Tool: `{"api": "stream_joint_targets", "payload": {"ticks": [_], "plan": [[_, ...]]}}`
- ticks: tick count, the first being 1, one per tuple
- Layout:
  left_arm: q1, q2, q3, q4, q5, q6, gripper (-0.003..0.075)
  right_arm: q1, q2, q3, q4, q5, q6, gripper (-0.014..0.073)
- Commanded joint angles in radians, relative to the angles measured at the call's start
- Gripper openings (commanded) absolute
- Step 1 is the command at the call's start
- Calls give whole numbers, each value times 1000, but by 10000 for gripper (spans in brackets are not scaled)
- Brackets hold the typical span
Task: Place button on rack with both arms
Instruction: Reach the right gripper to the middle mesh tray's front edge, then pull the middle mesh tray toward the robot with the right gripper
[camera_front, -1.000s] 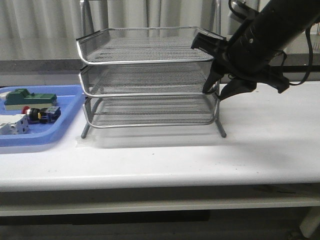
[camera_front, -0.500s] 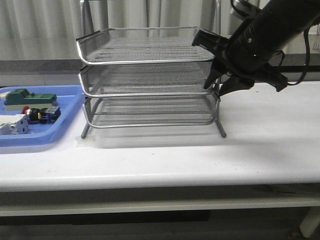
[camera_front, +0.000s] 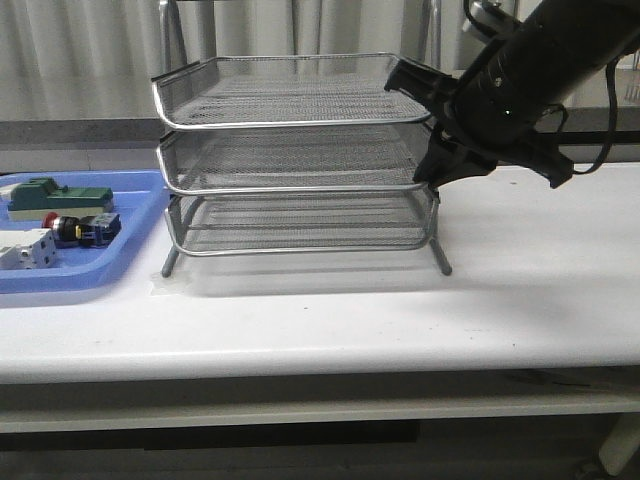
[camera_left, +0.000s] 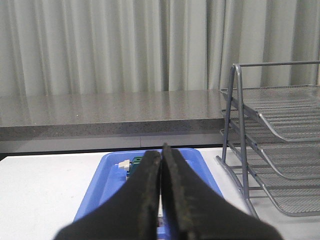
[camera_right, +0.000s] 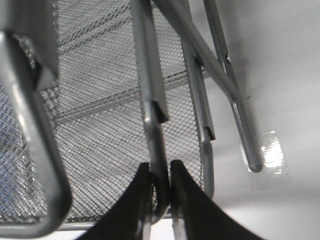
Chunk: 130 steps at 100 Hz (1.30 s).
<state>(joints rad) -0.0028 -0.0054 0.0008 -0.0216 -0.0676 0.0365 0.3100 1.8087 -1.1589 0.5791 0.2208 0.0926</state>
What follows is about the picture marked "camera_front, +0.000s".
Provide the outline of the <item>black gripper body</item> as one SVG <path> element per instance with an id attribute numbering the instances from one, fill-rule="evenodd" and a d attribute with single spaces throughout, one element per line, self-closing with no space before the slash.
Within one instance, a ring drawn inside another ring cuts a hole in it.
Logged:
<path id="1" fill-rule="evenodd" d="M 519 93 L 474 80 L 456 92 L 437 118 L 434 131 L 500 163 L 529 169 L 552 188 L 572 178 L 572 161 L 559 150 L 557 140 L 540 134 L 535 125 L 560 104 L 533 102 Z"/>

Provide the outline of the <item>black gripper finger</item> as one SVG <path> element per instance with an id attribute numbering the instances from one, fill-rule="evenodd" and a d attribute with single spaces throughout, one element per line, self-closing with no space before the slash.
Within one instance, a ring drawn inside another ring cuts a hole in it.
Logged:
<path id="1" fill-rule="evenodd" d="M 384 85 L 385 91 L 409 96 L 436 118 L 446 116 L 446 106 L 457 88 L 458 80 L 454 77 L 410 60 L 399 60 Z"/>
<path id="2" fill-rule="evenodd" d="M 446 139 L 440 131 L 433 131 L 427 151 L 416 167 L 412 180 L 437 189 L 465 178 L 487 176 L 495 169 L 495 160 L 486 158 L 455 139 Z"/>

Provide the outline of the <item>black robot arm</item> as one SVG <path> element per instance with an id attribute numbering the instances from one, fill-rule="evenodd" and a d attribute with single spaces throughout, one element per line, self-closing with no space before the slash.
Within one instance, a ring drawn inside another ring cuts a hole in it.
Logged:
<path id="1" fill-rule="evenodd" d="M 529 169 L 557 188 L 577 175 L 559 149 L 559 132 L 540 133 L 546 115 L 567 112 L 563 100 L 599 71 L 605 73 L 609 117 L 601 151 L 589 173 L 605 162 L 614 142 L 618 101 L 615 70 L 639 48 L 636 1 L 542 1 L 523 21 L 488 1 L 488 21 L 464 10 L 486 45 L 460 78 L 401 60 L 384 86 L 424 106 L 435 120 L 413 180 L 437 189 L 486 176 L 499 163 Z"/>

